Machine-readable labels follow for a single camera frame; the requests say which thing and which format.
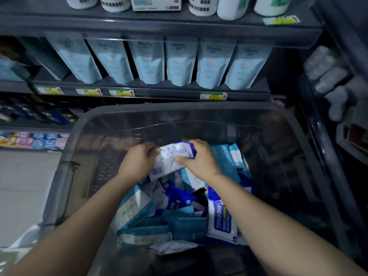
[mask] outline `floor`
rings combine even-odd
[[[0,150],[0,248],[42,217],[46,190],[61,154]]]

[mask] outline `product box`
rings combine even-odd
[[[131,0],[134,11],[180,11],[182,0]]]

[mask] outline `white container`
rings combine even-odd
[[[219,0],[189,0],[189,11],[197,16],[211,16],[216,13]]]
[[[217,15],[223,20],[241,18],[248,7],[249,0],[218,0]]]
[[[100,0],[104,10],[109,12],[122,12],[131,8],[130,0]]]
[[[98,0],[67,0],[69,6],[73,9],[88,9],[98,3]]]
[[[257,0],[254,11],[263,16],[278,16],[284,14],[291,0]]]

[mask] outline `left hand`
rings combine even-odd
[[[160,152],[161,149],[153,142],[129,148],[116,177],[133,184],[133,187],[150,174],[154,168],[154,160]]]

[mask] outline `dark gray shelf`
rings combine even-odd
[[[208,90],[200,87],[195,81],[184,87],[177,87],[167,79],[156,85],[148,85],[138,78],[122,85],[117,84],[111,77],[107,76],[94,84],[85,84],[76,79],[73,74],[70,74],[63,81],[57,81],[46,69],[42,68],[32,80],[32,84],[35,87],[37,85],[60,87],[66,96],[79,96],[76,91],[78,87],[98,87],[101,89],[102,97],[111,97],[109,88],[133,89],[135,96],[138,98],[156,99],[199,100],[201,92],[227,92],[227,100],[233,101],[266,101],[270,96],[266,78],[256,80],[250,89],[232,91],[222,84],[213,90]]]
[[[244,17],[224,21],[217,15],[199,17],[190,13],[184,1],[179,12],[105,11],[101,4],[76,10],[65,0],[0,0],[0,34],[44,36],[45,31],[76,31],[84,37],[123,38],[135,35],[232,38],[274,44],[279,47],[310,48],[322,32],[322,24],[310,9],[310,0],[292,0],[286,15],[301,22],[284,26],[265,26],[253,11],[251,0]]]

